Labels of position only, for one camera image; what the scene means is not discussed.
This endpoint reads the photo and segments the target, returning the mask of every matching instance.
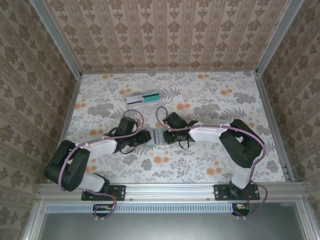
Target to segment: cable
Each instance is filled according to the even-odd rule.
[[[182,142],[182,141],[179,141],[178,143],[179,143],[180,148],[182,148],[183,150],[187,150],[187,149],[190,147],[189,141],[187,141],[187,147],[186,147],[186,148],[183,148],[183,147],[182,147],[181,142]]]
[[[130,154],[130,153],[132,153],[135,149],[136,149],[135,146],[133,146],[133,149],[132,149],[132,150],[129,150],[129,151],[127,151],[127,152],[122,152],[122,149],[121,149],[121,150],[120,150],[120,153],[122,153],[123,155]]]
[[[109,197],[109,198],[112,198],[113,200],[113,207],[111,209],[111,211],[106,215],[104,216],[103,218],[108,218],[111,216],[111,214],[116,210],[116,207],[117,207],[117,199],[110,195],[110,194],[107,194],[107,193],[100,193],[100,192],[95,192],[95,191],[91,191],[91,190],[85,190],[87,191],[88,193],[90,194],[94,194],[94,195],[97,195],[97,196],[105,196],[105,197]],[[99,218],[99,216],[97,216],[97,209],[100,209],[100,208],[103,208],[104,206],[98,206],[94,209],[94,212],[93,212],[93,215],[97,218]]]
[[[165,117],[168,116],[168,110],[164,107],[164,106],[159,106],[156,111],[155,111],[155,117],[156,117],[156,120],[158,121],[158,123],[164,127],[165,129],[168,129],[170,131],[184,131],[184,130],[188,130],[188,129],[195,129],[195,128],[198,128],[199,125],[193,125],[193,126],[189,126],[189,127],[185,127],[185,128],[170,128],[170,127],[167,127],[166,125],[164,125],[160,120],[159,120],[159,116],[158,116],[158,111],[160,109],[164,109],[165,110]],[[236,131],[236,132],[240,132],[240,133],[243,133],[243,134],[246,134],[248,135],[249,137],[252,137],[254,140],[256,140],[262,147],[263,149],[263,153],[262,153],[262,156],[253,163],[252,165],[252,169],[251,169],[251,172],[250,172],[250,175],[249,175],[249,179],[251,180],[251,182],[255,185],[257,185],[258,187],[261,187],[265,190],[265,196],[264,196],[264,199],[262,200],[262,203],[261,205],[258,207],[257,210],[255,210],[253,213],[247,215],[247,216],[243,216],[243,217],[251,217],[253,215],[255,215],[261,208],[262,206],[265,204],[266,200],[267,200],[267,197],[268,197],[268,190],[265,186],[261,185],[261,184],[258,184],[256,182],[254,182],[252,180],[252,176],[254,175],[254,171],[255,171],[255,168],[256,168],[256,165],[261,162],[261,160],[266,156],[267,154],[267,149],[266,149],[266,146],[265,144],[258,138],[256,137],[255,135],[253,135],[252,133],[248,132],[248,131],[245,131],[245,130],[242,130],[240,128],[236,128],[236,127],[232,127],[232,126],[226,126],[226,125],[214,125],[214,124],[201,124],[201,127],[209,127],[209,128],[217,128],[217,129],[230,129],[230,130],[233,130],[233,131]]]
[[[85,145],[90,145],[90,144],[97,144],[97,143],[100,143],[100,142],[103,142],[105,140],[113,140],[113,139],[123,139],[123,138],[129,138],[129,137],[132,137],[136,134],[138,134],[141,130],[142,130],[142,127],[144,126],[145,124],[145,119],[144,119],[144,116],[142,115],[141,112],[139,112],[138,110],[135,110],[135,109],[129,109],[129,110],[126,110],[124,113],[123,113],[123,116],[127,113],[127,112],[136,112],[138,114],[140,114],[141,116],[141,127],[139,127],[135,132],[131,133],[131,134],[128,134],[128,135],[124,135],[124,136],[103,136],[102,138],[98,138],[98,139],[95,139],[95,140],[91,140],[91,141],[88,141],[88,142],[84,142],[84,143],[81,143],[77,146],[75,146],[75,148],[73,148],[71,150],[71,152],[68,154],[68,156],[65,158],[64,160],[64,163],[61,167],[61,170],[60,170],[60,173],[59,173],[59,177],[58,177],[58,186],[59,186],[59,189],[61,191],[66,191],[63,187],[62,187],[62,176],[64,174],[64,171],[66,169],[66,166],[67,166],[67,163],[68,161],[70,160],[71,156],[81,147],[85,146]]]

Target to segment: gray panel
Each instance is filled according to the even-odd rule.
[[[295,203],[268,203],[246,220],[230,213],[46,214],[40,240],[305,240]]]

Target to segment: metal strip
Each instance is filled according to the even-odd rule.
[[[48,203],[46,214],[93,213],[94,203]],[[119,202],[114,210],[118,214],[195,214],[232,213],[232,203],[129,203]]]
[[[41,21],[43,22],[46,30],[51,35],[55,45],[62,54],[65,62],[68,64],[70,70],[72,71],[75,79],[78,81],[80,79],[81,67],[78,65],[75,60],[72,50],[69,48],[68,44],[63,38],[63,34],[58,30],[55,21],[50,15],[50,12],[47,10],[45,1],[43,0],[30,0],[35,11],[39,15]]]
[[[274,141],[276,152],[278,153],[280,161],[285,164],[290,181],[294,182],[296,180],[295,176],[294,176],[294,172],[292,171],[292,168],[291,168],[291,165],[290,165],[290,162],[288,159],[288,155],[287,155],[287,152],[285,149],[285,145],[284,145],[284,142],[282,141],[282,138],[280,135],[280,131],[279,131],[279,128],[277,125],[277,121],[276,121],[274,112],[271,107],[271,103],[269,101],[269,97],[267,94],[267,90],[266,90],[264,81],[263,81],[261,75],[258,75],[258,76],[255,75],[254,78],[256,81],[257,88],[260,93],[260,98],[261,98],[261,102],[262,102],[262,105],[263,105],[263,108],[265,111],[265,116],[266,116],[266,119],[268,120],[268,123],[270,126],[270,131],[272,134],[272,138]]]
[[[310,204],[304,200],[296,203],[297,211],[307,240],[319,240],[319,227]]]
[[[33,229],[35,227],[35,223],[36,223],[36,217],[38,215],[39,212],[39,208],[40,208],[40,203],[36,203],[33,206],[33,209],[31,211],[29,220],[28,220],[28,224],[25,228],[25,232],[24,232],[24,236],[23,236],[23,240],[29,240],[31,239],[31,233],[33,232]]]
[[[62,131],[61,131],[61,135],[60,135],[57,147],[61,144],[62,141],[66,140],[66,138],[67,138],[70,122],[71,122],[71,119],[72,119],[72,115],[74,113],[74,109],[75,109],[75,106],[76,106],[78,94],[79,94],[79,91],[80,91],[81,82],[82,82],[82,79],[80,78],[75,83],[75,86],[74,86],[74,89],[73,89],[73,93],[72,93],[72,97],[71,97],[70,104],[69,104],[69,108],[68,108],[68,111],[66,112],[63,128],[62,128]]]
[[[258,75],[262,75],[268,66],[271,58],[275,54],[279,44],[284,38],[288,28],[297,15],[304,0],[291,0],[286,8],[278,26],[276,27],[273,36],[271,37],[264,53],[256,67]]]
[[[211,72],[254,72],[255,69],[243,68],[243,69],[170,69],[170,70],[134,70],[134,71],[93,71],[82,72],[83,75],[91,74],[148,74],[148,73],[211,73]]]
[[[216,203],[213,185],[223,183],[132,183],[126,185],[124,202],[129,203]],[[296,202],[307,198],[302,182],[261,182],[268,190],[268,203]],[[41,184],[36,201],[46,203],[83,203],[80,189],[61,192],[56,184]],[[259,188],[261,202],[266,195]],[[243,203],[244,201],[226,200],[219,203]],[[110,203],[109,201],[88,201],[88,203]]]

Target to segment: wall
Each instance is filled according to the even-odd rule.
[[[22,234],[57,147],[74,77],[36,11],[0,1],[0,239]]]
[[[289,0],[45,0],[83,72],[255,69]]]
[[[296,180],[320,222],[319,1],[304,1],[262,78]]]

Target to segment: table surface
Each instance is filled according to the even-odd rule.
[[[243,120],[267,148],[253,180],[285,181],[252,72],[85,74],[81,79],[68,140],[80,143],[101,137],[118,126],[126,110],[126,96],[156,89],[169,113],[175,111],[187,122],[219,125]],[[145,118],[146,127],[160,127],[154,115]],[[104,155],[88,162],[86,171],[112,183],[227,183],[234,167],[221,143],[201,141],[191,143],[187,150],[175,143],[139,146],[127,155]]]

